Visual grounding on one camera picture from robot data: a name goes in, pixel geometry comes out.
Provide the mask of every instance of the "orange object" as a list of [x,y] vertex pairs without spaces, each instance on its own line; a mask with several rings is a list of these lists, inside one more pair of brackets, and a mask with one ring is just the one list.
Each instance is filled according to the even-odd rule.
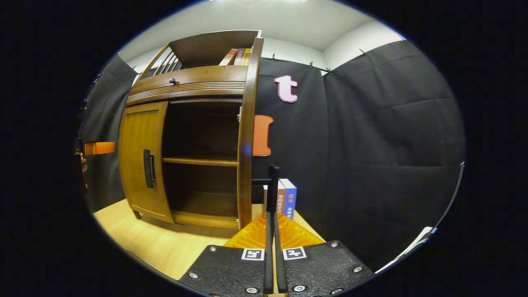
[[[277,213],[280,248],[293,248],[321,244],[323,241],[298,223]],[[235,248],[266,248],[266,213],[238,231],[224,244]]]
[[114,142],[93,142],[84,144],[84,152],[86,156],[100,155],[115,152]]
[[268,147],[269,125],[273,123],[270,116],[256,115],[253,128],[253,156],[268,156],[271,149]]

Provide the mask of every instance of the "cabinet door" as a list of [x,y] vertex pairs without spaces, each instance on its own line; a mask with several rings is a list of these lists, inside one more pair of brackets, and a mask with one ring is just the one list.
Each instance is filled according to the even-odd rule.
[[132,210],[174,223],[162,173],[162,133],[168,102],[125,108],[119,129],[119,171]]

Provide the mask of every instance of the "book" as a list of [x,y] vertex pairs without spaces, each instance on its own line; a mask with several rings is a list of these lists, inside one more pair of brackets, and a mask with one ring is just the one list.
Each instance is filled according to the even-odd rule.
[[246,49],[238,49],[233,65],[242,65],[242,61],[244,60],[245,53],[246,53]]
[[238,52],[238,49],[231,49],[227,55],[225,55],[224,59],[222,60],[222,62],[220,62],[220,64],[218,64],[219,66],[225,66],[225,65],[233,65],[234,63],[234,59],[235,59],[235,56]]
[[[264,204],[262,205],[262,213],[266,212],[266,207],[268,205],[268,186],[263,185],[264,187]],[[286,188],[280,182],[277,188],[277,212],[284,215],[284,210],[286,206]]]
[[294,219],[297,187],[289,179],[279,179],[286,189],[284,213],[286,217]]
[[244,58],[242,59],[242,65],[249,65],[249,58],[251,57],[251,49],[246,49],[244,53]]

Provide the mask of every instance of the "orange letter cutout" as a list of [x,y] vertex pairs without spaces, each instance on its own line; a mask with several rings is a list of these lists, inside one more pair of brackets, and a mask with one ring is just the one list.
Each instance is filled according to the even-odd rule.
[[273,123],[273,118],[269,116],[255,116],[253,127],[253,156],[268,156],[271,149],[268,147],[269,125]]

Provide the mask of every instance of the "wooden floor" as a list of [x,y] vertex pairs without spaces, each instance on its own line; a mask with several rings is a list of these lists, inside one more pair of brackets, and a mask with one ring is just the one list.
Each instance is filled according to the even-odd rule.
[[[262,205],[253,205],[253,219],[262,213],[261,210]],[[147,216],[138,220],[126,199],[103,208],[94,215],[101,227],[118,245],[175,280],[179,280],[185,274],[206,246],[223,246],[238,231],[170,224]],[[297,211],[294,221],[324,241]]]

